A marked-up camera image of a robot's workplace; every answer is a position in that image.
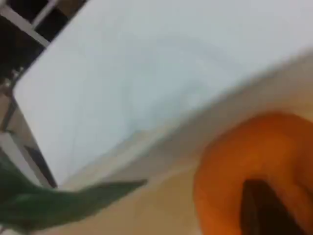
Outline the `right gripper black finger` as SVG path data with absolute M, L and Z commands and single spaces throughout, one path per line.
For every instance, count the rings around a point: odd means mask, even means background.
M 241 201 L 244 235 L 304 235 L 272 188 L 263 181 L 244 182 Z

